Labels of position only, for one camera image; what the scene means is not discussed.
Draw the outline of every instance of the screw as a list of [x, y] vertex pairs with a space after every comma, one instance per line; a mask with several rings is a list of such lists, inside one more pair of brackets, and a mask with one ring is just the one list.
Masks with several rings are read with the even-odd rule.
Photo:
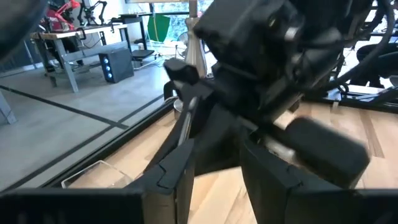
[[272, 18], [269, 20], [268, 26], [269, 26], [269, 27], [273, 27], [273, 26], [275, 25], [275, 22], [276, 22], [275, 17], [272, 17]]

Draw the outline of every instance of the gray floor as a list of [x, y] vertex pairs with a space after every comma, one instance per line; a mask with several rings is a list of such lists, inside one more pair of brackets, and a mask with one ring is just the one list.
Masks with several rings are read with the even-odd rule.
[[[163, 94], [169, 79], [162, 67], [145, 68], [117, 84], [106, 83], [100, 68], [83, 73], [72, 93], [68, 80], [58, 80], [53, 88], [41, 69], [1, 78], [0, 85], [39, 96], [72, 108], [118, 122], [142, 105]], [[109, 124], [2, 90], [18, 122], [6, 124], [0, 118], [0, 190], [30, 174], [69, 149], [109, 127]], [[123, 124], [131, 126], [159, 107], [163, 99]], [[123, 131], [113, 128], [81, 149], [88, 154]]]

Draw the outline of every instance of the black office chair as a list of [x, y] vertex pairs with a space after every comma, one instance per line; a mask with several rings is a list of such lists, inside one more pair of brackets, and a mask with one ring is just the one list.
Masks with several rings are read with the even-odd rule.
[[44, 16], [47, 0], [0, 1], [0, 59], [16, 48]]

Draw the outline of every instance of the silver pole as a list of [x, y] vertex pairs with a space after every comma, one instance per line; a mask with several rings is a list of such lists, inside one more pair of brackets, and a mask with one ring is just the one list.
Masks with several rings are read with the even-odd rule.
[[196, 66], [199, 77], [205, 78], [207, 74], [205, 53], [200, 39], [193, 33], [193, 27], [199, 21], [197, 1], [189, 1], [189, 13], [190, 17], [185, 19], [188, 28], [188, 47], [185, 62]]

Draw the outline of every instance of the computer tower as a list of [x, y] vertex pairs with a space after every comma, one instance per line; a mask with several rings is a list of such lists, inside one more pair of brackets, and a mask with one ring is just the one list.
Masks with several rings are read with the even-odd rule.
[[99, 60], [107, 82], [118, 83], [134, 75], [129, 49], [118, 49], [106, 54], [99, 54]]

